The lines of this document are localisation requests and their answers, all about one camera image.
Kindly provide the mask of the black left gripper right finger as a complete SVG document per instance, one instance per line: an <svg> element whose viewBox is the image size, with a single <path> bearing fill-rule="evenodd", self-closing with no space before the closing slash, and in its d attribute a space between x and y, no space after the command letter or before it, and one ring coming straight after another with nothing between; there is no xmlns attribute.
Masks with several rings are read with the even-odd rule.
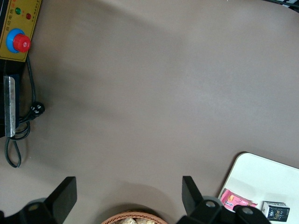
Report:
<svg viewBox="0 0 299 224"><path fill-rule="evenodd" d="M237 205L232 211L213 196L202 196L191 176L182 177L182 202L186 215L180 224L269 224L257 208Z"/></svg>

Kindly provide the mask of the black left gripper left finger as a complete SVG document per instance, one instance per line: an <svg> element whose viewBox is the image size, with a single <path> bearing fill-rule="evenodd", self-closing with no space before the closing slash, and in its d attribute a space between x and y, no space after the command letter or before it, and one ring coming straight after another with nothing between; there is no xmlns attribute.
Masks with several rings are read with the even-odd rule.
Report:
<svg viewBox="0 0 299 224"><path fill-rule="evenodd" d="M5 217L0 212L2 224L62 224L77 202L76 177L66 177L42 202L35 201L19 212Z"/></svg>

